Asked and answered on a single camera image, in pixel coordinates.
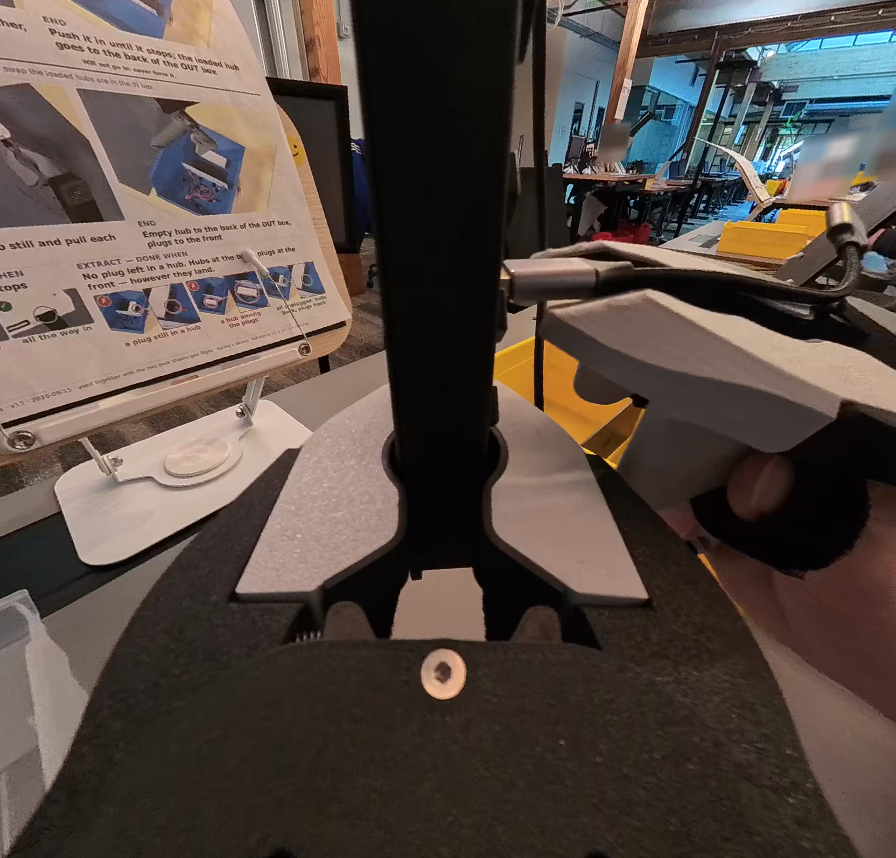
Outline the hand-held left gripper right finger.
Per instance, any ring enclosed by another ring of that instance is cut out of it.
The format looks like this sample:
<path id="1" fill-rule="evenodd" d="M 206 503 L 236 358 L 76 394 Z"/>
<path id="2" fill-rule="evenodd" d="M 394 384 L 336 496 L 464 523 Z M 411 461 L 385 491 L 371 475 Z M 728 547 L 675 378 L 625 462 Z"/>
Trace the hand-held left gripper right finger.
<path id="1" fill-rule="evenodd" d="M 500 449 L 489 483 L 482 561 L 486 630 L 513 630 L 530 605 L 643 609 L 645 584 L 588 456 L 533 404 L 497 383 Z"/>

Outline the blue jacket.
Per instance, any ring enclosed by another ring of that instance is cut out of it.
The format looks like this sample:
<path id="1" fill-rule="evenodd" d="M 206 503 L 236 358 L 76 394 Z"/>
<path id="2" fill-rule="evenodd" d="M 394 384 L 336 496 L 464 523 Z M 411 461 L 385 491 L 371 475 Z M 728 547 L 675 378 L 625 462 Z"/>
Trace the blue jacket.
<path id="1" fill-rule="evenodd" d="M 368 169 L 364 152 L 364 139 L 350 140 L 353 193 L 355 208 L 355 232 L 357 244 L 374 233 L 374 214 L 372 192 L 369 184 Z"/>

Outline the row of yellow bins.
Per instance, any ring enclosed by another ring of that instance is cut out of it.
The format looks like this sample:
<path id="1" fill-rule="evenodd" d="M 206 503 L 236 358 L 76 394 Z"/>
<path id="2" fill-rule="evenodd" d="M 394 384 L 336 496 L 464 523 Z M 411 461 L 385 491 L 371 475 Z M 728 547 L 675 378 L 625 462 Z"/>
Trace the row of yellow bins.
<path id="1" fill-rule="evenodd" d="M 785 207 L 772 221 L 726 223 L 717 251 L 723 255 L 783 261 L 804 251 L 826 230 L 823 210 Z"/>

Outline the black framed panel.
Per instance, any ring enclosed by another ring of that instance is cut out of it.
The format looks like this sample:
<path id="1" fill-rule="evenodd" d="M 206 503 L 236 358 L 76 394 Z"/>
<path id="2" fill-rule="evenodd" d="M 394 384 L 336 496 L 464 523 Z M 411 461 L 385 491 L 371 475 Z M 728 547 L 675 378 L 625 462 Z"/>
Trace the black framed panel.
<path id="1" fill-rule="evenodd" d="M 337 253 L 357 253 L 347 87 L 279 77 L 266 81 L 302 141 Z"/>

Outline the row of wooden desks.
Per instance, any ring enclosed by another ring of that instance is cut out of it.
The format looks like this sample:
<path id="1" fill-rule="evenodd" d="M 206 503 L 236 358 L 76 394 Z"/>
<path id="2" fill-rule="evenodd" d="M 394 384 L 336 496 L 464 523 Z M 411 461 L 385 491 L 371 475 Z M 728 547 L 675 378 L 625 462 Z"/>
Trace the row of wooden desks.
<path id="1" fill-rule="evenodd" d="M 737 176 L 665 180 L 650 174 L 563 172 L 570 241 L 650 228 L 660 245 L 717 221 L 738 222 L 752 202 Z"/>

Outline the black USB hub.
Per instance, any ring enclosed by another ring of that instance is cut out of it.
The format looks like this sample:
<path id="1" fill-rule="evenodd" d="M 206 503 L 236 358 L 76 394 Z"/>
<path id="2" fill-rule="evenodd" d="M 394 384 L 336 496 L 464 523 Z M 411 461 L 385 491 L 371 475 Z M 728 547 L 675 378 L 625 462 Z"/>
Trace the black USB hub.
<path id="1" fill-rule="evenodd" d="M 394 552 L 489 550 L 516 68 L 535 0 L 351 0 L 391 389 Z"/>

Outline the instruction sheet on wooden stand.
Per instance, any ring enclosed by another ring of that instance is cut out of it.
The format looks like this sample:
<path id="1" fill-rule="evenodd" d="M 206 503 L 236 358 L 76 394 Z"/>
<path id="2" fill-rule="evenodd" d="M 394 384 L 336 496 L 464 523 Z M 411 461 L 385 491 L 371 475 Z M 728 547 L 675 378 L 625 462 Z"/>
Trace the instruction sheet on wooden stand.
<path id="1" fill-rule="evenodd" d="M 174 371 L 350 326 L 308 168 L 265 78 L 2 79 L 2 344 L 92 327 Z"/>

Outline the clear plastic bin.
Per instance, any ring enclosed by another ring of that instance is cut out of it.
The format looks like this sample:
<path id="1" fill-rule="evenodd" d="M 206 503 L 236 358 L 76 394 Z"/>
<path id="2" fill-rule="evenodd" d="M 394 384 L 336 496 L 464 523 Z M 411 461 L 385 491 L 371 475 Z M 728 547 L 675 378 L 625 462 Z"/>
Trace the clear plastic bin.
<path id="1" fill-rule="evenodd" d="M 26 590 L 1 600 L 1 852 L 7 855 L 66 760 L 87 693 Z"/>

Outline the printed instruction sheet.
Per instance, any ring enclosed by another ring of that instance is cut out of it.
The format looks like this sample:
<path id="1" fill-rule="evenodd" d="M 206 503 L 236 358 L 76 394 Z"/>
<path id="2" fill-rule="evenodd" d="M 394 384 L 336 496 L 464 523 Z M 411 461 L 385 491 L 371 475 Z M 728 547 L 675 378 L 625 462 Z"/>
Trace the printed instruction sheet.
<path id="1" fill-rule="evenodd" d="M 231 0 L 2 0 L 2 431 L 227 387 L 350 302 Z"/>

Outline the yellow storage bin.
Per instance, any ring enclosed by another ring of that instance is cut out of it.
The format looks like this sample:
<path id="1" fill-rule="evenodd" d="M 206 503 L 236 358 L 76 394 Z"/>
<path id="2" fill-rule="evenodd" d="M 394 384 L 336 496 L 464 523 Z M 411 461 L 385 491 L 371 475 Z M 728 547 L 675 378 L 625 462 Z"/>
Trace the yellow storage bin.
<path id="1" fill-rule="evenodd" d="M 533 357 L 534 339 L 528 338 L 499 351 L 495 362 L 495 384 L 509 387 L 530 404 L 533 396 Z M 684 583 L 686 573 L 691 573 L 701 584 L 711 580 L 714 574 L 708 563 L 686 547 L 640 495 L 628 486 L 617 474 L 617 465 L 583 447 L 586 438 L 593 435 L 601 424 L 628 411 L 631 402 L 625 399 L 611 404 L 588 404 L 574 391 L 576 369 L 577 362 L 571 356 L 553 346 L 546 347 L 545 410 L 542 412 L 571 435 L 588 456 L 650 600 L 657 600 L 659 585 L 648 583 L 648 524 L 653 524 L 659 536 L 660 571 L 671 571 L 674 583 Z"/>

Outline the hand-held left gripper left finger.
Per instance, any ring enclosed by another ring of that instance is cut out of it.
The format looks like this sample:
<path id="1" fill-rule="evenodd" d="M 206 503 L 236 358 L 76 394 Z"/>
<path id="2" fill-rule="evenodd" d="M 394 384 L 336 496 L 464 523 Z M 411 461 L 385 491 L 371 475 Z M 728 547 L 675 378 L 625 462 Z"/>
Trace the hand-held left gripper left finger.
<path id="1" fill-rule="evenodd" d="M 386 469 L 393 433 L 388 385 L 330 417 L 299 449 L 237 583 L 244 603 L 365 605 L 393 630 L 407 571 L 378 561 L 399 538 L 399 489 Z"/>

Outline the black cable grey plug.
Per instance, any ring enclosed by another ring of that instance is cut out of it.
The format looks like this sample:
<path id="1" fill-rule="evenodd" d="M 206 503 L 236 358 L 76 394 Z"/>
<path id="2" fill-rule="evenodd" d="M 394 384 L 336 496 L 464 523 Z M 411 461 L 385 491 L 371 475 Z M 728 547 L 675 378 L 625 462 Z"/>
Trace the black cable grey plug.
<path id="1" fill-rule="evenodd" d="M 503 263 L 501 287 L 516 303 L 538 303 L 563 300 L 591 300 L 630 292 L 663 292 L 691 304 L 718 305 L 738 299 L 779 302 L 806 308 L 831 308 L 845 300 L 855 289 L 862 273 L 863 258 L 868 251 L 868 236 L 857 213 L 847 203 L 835 203 L 825 212 L 825 237 L 835 250 L 835 262 L 844 266 L 844 276 L 835 287 L 836 294 L 749 294 L 717 292 L 704 288 L 670 291 L 639 289 L 610 294 L 597 294 L 599 269 L 628 268 L 627 263 L 594 263 L 578 259 L 549 264 L 531 259 L 508 259 Z"/>

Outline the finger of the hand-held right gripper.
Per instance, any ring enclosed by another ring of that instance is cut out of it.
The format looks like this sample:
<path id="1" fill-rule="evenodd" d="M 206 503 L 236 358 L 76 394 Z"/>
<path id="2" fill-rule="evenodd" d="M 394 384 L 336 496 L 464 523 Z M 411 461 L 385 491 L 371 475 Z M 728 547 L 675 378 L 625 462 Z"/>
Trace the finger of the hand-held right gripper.
<path id="1" fill-rule="evenodd" d="M 531 255 L 530 259 L 546 261 L 552 265 L 572 259 L 629 265 L 628 268 L 600 268 L 597 275 L 597 294 L 639 289 L 670 291 L 690 287 L 749 294 L 836 294 L 837 292 L 836 288 L 811 289 L 797 286 L 736 264 L 725 264 L 709 256 L 689 254 L 665 247 L 608 240 L 549 248 Z"/>
<path id="2" fill-rule="evenodd" d="M 756 323 L 655 291 L 559 303 L 540 328 L 578 361 L 596 403 L 639 395 L 649 404 L 703 417 L 732 415 L 736 397 L 793 404 L 834 418 L 847 396 L 848 349 L 782 336 Z"/>

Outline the person's right hand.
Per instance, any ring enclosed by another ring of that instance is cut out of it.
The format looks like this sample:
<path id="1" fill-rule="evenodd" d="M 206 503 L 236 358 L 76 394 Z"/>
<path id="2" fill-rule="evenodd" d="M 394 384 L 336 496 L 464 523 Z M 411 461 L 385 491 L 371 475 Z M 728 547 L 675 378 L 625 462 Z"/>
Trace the person's right hand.
<path id="1" fill-rule="evenodd" d="M 895 716 L 894 487 L 869 483 L 856 545 L 826 570 L 789 577 L 722 542 L 705 554 L 729 599 L 816 671 Z"/>

